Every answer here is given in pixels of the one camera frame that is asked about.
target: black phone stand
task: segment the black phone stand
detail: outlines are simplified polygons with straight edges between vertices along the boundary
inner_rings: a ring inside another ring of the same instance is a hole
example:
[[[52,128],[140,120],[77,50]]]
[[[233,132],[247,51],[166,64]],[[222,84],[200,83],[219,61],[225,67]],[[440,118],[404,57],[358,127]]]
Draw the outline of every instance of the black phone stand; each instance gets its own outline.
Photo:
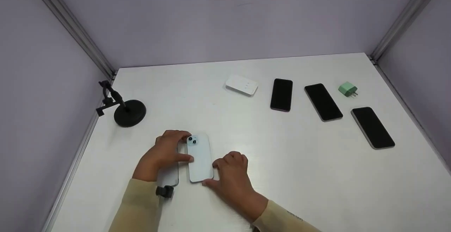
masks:
[[[138,100],[122,99],[122,96],[111,87],[109,81],[99,81],[100,86],[103,88],[103,104],[102,107],[95,109],[100,116],[104,115],[103,110],[119,104],[114,112],[114,121],[122,127],[135,126],[142,121],[146,115],[146,106]],[[111,97],[106,95],[106,91],[109,90]]]

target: lavender wall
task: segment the lavender wall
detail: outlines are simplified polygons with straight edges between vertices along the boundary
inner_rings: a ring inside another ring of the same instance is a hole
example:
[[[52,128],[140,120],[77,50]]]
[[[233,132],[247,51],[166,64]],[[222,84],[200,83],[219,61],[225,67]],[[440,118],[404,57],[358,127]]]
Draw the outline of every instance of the lavender wall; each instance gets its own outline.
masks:
[[[379,64],[451,168],[451,0],[432,0]]]
[[[0,13],[0,230],[38,232],[104,77],[42,0],[0,0]]]
[[[64,0],[116,67],[371,53],[409,0]]]

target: white smartphone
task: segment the white smartphone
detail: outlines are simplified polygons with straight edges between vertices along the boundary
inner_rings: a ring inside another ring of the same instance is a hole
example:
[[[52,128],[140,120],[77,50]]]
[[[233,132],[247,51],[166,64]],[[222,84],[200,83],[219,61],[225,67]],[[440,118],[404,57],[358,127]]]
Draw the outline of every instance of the white smartphone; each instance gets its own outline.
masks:
[[[177,145],[177,152],[180,150],[180,143]],[[174,163],[172,166],[161,169],[158,172],[156,183],[159,187],[176,186],[179,184],[179,163]]]
[[[196,134],[188,137],[187,153],[194,157],[194,162],[188,164],[190,181],[201,182],[204,179],[213,178],[213,166],[211,161],[210,142],[206,134]]]

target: green charger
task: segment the green charger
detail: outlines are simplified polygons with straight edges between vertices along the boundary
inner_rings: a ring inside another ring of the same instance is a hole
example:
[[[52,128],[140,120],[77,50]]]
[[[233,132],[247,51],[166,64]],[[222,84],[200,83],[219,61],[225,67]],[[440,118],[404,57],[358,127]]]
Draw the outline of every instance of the green charger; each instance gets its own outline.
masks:
[[[354,84],[352,84],[352,83],[350,83],[348,81],[343,83],[342,85],[340,85],[338,87],[338,91],[340,91],[343,95],[345,95],[345,97],[359,95],[359,94],[356,93],[357,87],[354,86]]]

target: wall charger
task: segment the wall charger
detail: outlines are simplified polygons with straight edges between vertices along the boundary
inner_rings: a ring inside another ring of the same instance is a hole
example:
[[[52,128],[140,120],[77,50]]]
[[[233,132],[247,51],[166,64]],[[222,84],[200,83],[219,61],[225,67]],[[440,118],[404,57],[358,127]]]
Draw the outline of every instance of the wall charger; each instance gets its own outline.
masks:
[[[225,82],[225,86],[246,96],[253,96],[258,88],[258,83],[239,75],[231,75]]]
[[[345,95],[345,97],[349,97],[349,96],[357,96],[358,94],[356,93],[357,91],[357,87],[350,83],[350,82],[345,82],[342,85],[340,85],[338,87],[338,91],[340,91],[343,95]]]

